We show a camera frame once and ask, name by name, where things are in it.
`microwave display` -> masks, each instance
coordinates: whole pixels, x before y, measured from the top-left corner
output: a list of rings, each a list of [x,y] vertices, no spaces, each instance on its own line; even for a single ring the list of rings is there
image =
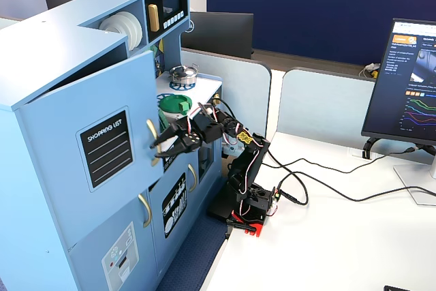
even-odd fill
[[[163,0],[163,18],[167,18],[180,10],[179,0]]]

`black robotic arm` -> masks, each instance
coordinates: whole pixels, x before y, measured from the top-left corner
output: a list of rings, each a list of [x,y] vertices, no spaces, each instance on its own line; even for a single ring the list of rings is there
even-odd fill
[[[171,123],[151,148],[177,136],[178,139],[171,149],[156,154],[156,157],[171,157],[195,151],[203,142],[212,143],[225,134],[241,141],[245,149],[232,162],[224,187],[227,189],[226,197],[220,201],[230,204],[233,218],[256,228],[256,234],[259,236],[266,213],[273,204],[275,190],[265,190],[255,184],[254,180],[270,143],[258,134],[251,134],[241,122],[213,105],[198,106],[192,114],[193,118],[183,117]]]

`door handle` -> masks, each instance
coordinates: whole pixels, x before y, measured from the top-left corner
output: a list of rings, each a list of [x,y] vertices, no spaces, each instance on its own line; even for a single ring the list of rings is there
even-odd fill
[[[142,225],[143,228],[146,228],[148,225],[150,225],[151,223],[151,218],[153,217],[153,215],[151,214],[151,208],[150,205],[148,204],[147,200],[144,198],[144,196],[142,194],[138,194],[138,199],[139,201],[141,201],[141,203],[144,205],[145,209],[147,210],[147,213],[149,214],[149,218],[144,222],[144,224]]]
[[[196,186],[197,186],[197,174],[196,174],[196,170],[194,170],[194,168],[192,167],[191,164],[188,164],[188,169],[191,171],[192,175],[193,175],[193,186],[191,189],[189,189],[189,192],[192,192]]]
[[[153,137],[154,137],[155,140],[156,140],[157,137],[158,137],[158,135],[157,135],[157,130],[156,130],[155,125],[153,124],[153,122],[152,122],[150,119],[147,119],[147,126],[149,127],[149,130],[151,131]],[[160,144],[158,144],[158,145],[156,146],[156,148],[157,148],[157,153],[160,153],[160,152],[162,151],[162,147],[161,147]],[[151,165],[152,165],[152,166],[156,166],[157,163],[159,163],[159,158],[156,158],[156,157],[155,157],[155,159],[153,159],[153,160],[151,161]]]

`black cable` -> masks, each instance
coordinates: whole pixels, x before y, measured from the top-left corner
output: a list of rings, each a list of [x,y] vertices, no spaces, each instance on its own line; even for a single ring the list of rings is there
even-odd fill
[[[297,174],[305,175],[306,177],[309,177],[310,179],[312,179],[312,180],[314,180],[314,181],[316,181],[316,182],[318,182],[318,183],[321,183],[324,187],[327,187],[328,189],[332,190],[333,192],[336,192],[338,195],[344,197],[345,199],[347,199],[347,200],[351,200],[351,201],[354,201],[354,202],[362,202],[362,201],[366,201],[366,200],[369,200],[369,199],[372,199],[372,198],[376,198],[376,197],[384,196],[384,195],[386,195],[386,194],[392,194],[392,193],[394,193],[394,192],[404,191],[404,190],[409,190],[409,189],[417,189],[417,190],[423,191],[423,192],[425,192],[425,193],[427,193],[427,194],[430,194],[431,196],[436,197],[436,193],[435,193],[435,192],[432,192],[432,191],[430,191],[430,190],[427,190],[427,189],[425,189],[425,188],[423,188],[423,187],[411,186],[411,187],[400,187],[400,188],[398,188],[398,189],[394,189],[394,190],[389,190],[389,191],[380,192],[379,194],[373,194],[372,196],[368,196],[368,197],[366,197],[366,198],[362,198],[362,199],[354,199],[354,198],[351,198],[351,197],[349,197],[349,196],[343,194],[342,192],[336,190],[335,188],[329,186],[327,183],[325,183],[325,182],[323,182],[323,181],[321,181],[321,180],[318,180],[318,179],[315,178],[315,177],[310,176],[309,174],[306,174],[306,173],[304,173],[304,172],[294,172],[294,174],[295,174],[295,175],[297,175]]]
[[[418,147],[417,147],[417,148],[415,148],[415,147],[410,147],[410,148],[404,150],[404,151],[401,152],[401,153],[389,153],[389,154],[387,154],[387,155],[383,155],[383,156],[381,156],[381,157],[375,158],[373,161],[371,161],[371,162],[369,162],[369,163],[366,163],[366,164],[363,164],[363,165],[357,166],[357,167],[353,168],[352,170],[350,170],[349,172],[344,172],[343,170],[338,170],[337,168],[327,167],[327,166],[323,166],[323,165],[318,164],[318,163],[313,163],[313,162],[310,162],[309,160],[307,160],[306,158],[300,158],[300,159],[294,160],[294,161],[291,162],[291,163],[288,163],[288,164],[285,164],[285,165],[279,165],[279,166],[271,166],[271,165],[268,165],[268,164],[265,164],[265,163],[263,163],[263,164],[264,164],[265,166],[270,167],[270,168],[286,168],[286,166],[289,166],[289,165],[295,164],[296,162],[299,162],[300,160],[304,160],[304,161],[307,162],[308,164],[316,165],[316,166],[319,166],[320,168],[325,168],[325,169],[327,169],[327,170],[334,170],[335,172],[339,172],[339,173],[342,173],[342,174],[351,174],[351,173],[354,172],[355,170],[357,170],[357,169],[359,169],[359,168],[362,168],[362,167],[365,167],[365,166],[368,166],[368,165],[371,165],[371,164],[374,164],[377,160],[383,159],[383,158],[385,158],[385,157],[387,157],[387,156],[390,156],[390,155],[402,155],[402,154],[404,154],[404,153],[413,153],[415,150],[418,150],[418,149],[419,149]]]
[[[292,201],[292,202],[294,202],[294,203],[296,203],[296,204],[299,204],[300,206],[306,206],[308,203],[309,203],[309,193],[307,192],[307,188],[306,188],[306,185],[301,181],[301,179],[298,177],[298,176],[296,176],[295,174],[294,174],[294,172],[292,172],[289,168],[287,168],[286,166],[284,166],[284,165],[282,165],[277,159],[276,159],[276,157],[274,157],[273,155],[272,155],[272,153],[268,150],[268,154],[271,156],[271,158],[276,162],[276,163],[278,163],[279,165],[280,165],[280,167],[283,167],[285,170],[287,170],[288,172],[289,172],[289,174],[288,175],[286,175],[280,182],[279,182],[279,185],[277,186],[277,190],[280,192],[280,194],[283,194],[284,196],[285,196],[285,198],[287,198],[288,200],[290,200],[290,201]],[[284,192],[284,191],[282,191],[281,190],[281,185],[283,184],[283,182],[284,182],[284,180],[286,180],[288,177],[290,177],[290,176],[294,176],[296,179],[297,179],[297,181],[301,184],[301,186],[302,186],[302,188],[304,189],[304,191],[305,191],[305,196],[306,196],[306,200],[304,201],[304,202],[301,202],[301,201],[299,201],[299,200],[297,200],[295,197],[293,197],[293,196],[291,196],[291,195],[289,195],[289,194],[287,194],[286,192]]]
[[[236,119],[236,117],[234,116],[233,110],[230,108],[230,106],[227,104],[227,102],[225,102],[225,101],[222,100],[221,98],[216,98],[216,97],[214,97],[212,100],[213,100],[213,101],[215,101],[215,100],[219,100],[220,102],[222,102],[223,104],[225,104],[225,107],[227,107],[227,109],[229,110],[229,112],[230,112],[230,114],[232,115],[232,117],[233,117],[234,119]]]

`white plate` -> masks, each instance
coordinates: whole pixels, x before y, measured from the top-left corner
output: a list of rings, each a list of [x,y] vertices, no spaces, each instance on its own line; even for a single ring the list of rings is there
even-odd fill
[[[117,14],[123,15],[123,16],[127,17],[131,21],[131,23],[135,27],[135,31],[136,31],[136,44],[135,44],[135,47],[139,46],[139,43],[142,40],[142,27],[141,27],[140,21],[136,18],[136,16],[134,16],[132,13],[129,13],[129,12],[119,12]]]
[[[134,47],[132,46],[131,32],[129,30],[129,27],[122,20],[120,20],[119,17],[113,15],[105,19],[100,24],[99,29],[104,31],[110,31],[110,32],[116,32],[114,30],[117,30],[119,31],[120,34],[125,34],[128,39],[129,49],[132,50]]]
[[[131,23],[130,19],[123,15],[115,14],[112,17],[124,28],[124,30],[128,32],[127,36],[129,37],[129,50],[132,51],[136,44],[136,33],[133,23]]]

